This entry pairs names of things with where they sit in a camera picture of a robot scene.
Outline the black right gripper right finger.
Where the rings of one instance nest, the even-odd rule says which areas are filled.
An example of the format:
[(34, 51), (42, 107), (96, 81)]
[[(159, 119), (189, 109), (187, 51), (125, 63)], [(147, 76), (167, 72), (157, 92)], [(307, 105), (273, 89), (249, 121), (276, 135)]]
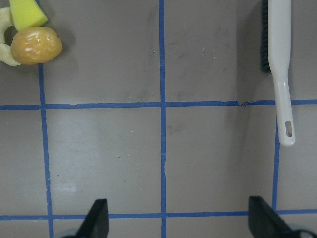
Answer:
[(293, 238), (293, 231), (260, 196), (248, 200), (248, 227), (254, 238)]

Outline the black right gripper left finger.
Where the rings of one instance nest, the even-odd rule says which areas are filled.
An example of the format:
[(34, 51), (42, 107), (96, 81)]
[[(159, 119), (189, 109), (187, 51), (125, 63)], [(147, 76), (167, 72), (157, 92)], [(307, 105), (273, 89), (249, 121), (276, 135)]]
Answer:
[(107, 199), (97, 199), (75, 234), (75, 238), (106, 238), (109, 233)]

